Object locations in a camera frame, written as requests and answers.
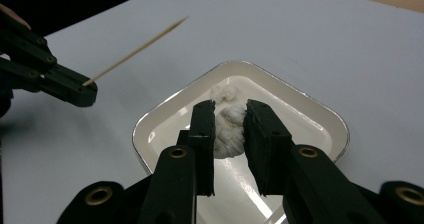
wooden stick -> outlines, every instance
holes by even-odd
[[[176,28],[178,25],[180,25],[187,18],[188,18],[188,16],[186,16],[186,17],[180,19],[179,21],[173,23],[172,25],[170,25],[169,27],[167,27],[165,30],[163,30],[161,33],[159,33],[158,35],[156,35],[155,37],[153,37],[152,39],[150,39],[148,42],[146,42],[145,44],[143,44],[139,48],[135,49],[130,54],[126,55],[124,58],[122,58],[120,61],[116,62],[115,64],[113,64],[112,66],[110,66],[109,68],[107,68],[106,70],[100,72],[97,76],[95,76],[95,77],[91,78],[90,80],[84,82],[82,85],[83,86],[88,86],[91,83],[95,82],[97,79],[99,79],[100,77],[102,77],[106,73],[112,71],[115,67],[121,65],[126,60],[128,60],[132,56],[134,56],[135,54],[139,53],[140,51],[144,50],[145,48],[147,48],[148,46],[150,46],[151,44],[153,44],[154,42],[156,42],[157,40],[159,40],[159,38],[165,36],[167,33],[169,33],[170,31],[172,31],[174,28]]]

square plate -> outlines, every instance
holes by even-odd
[[[254,99],[271,106],[296,144],[323,150],[337,161],[349,144],[349,130],[330,108],[246,61],[227,61],[170,96],[138,121],[133,145],[144,167],[153,173],[163,149],[176,144],[180,130],[190,128],[193,106],[210,99],[214,85],[232,85],[236,97],[215,106],[246,106]],[[215,159],[215,196],[197,197],[197,223],[281,223],[285,219],[281,196],[259,196],[244,154]]]

white table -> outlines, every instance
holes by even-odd
[[[424,186],[424,14],[367,0],[130,0],[47,39],[60,64],[94,76],[186,15],[99,79],[92,107],[15,91],[1,121],[5,223],[55,223],[87,185],[146,177],[132,146],[139,118],[235,59],[342,116],[351,142],[337,166],[351,181]]]

white cotton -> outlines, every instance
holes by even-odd
[[[224,87],[216,84],[213,85],[209,92],[209,97],[216,104],[220,104],[222,101],[234,100],[237,96],[237,88],[231,84],[227,84]]]
[[[237,105],[222,109],[221,115],[230,123],[237,126],[243,126],[243,120],[244,116],[246,115],[246,111],[244,110],[243,106]]]
[[[214,158],[224,159],[244,153],[243,119],[241,106],[222,109],[215,117]]]
[[[233,100],[237,95],[237,89],[233,85],[226,85],[223,89],[223,96],[227,101]]]
[[[214,85],[209,92],[210,99],[219,104],[224,99],[223,88],[220,85]]]

dark background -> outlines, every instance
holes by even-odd
[[[46,36],[127,0],[0,0]]]

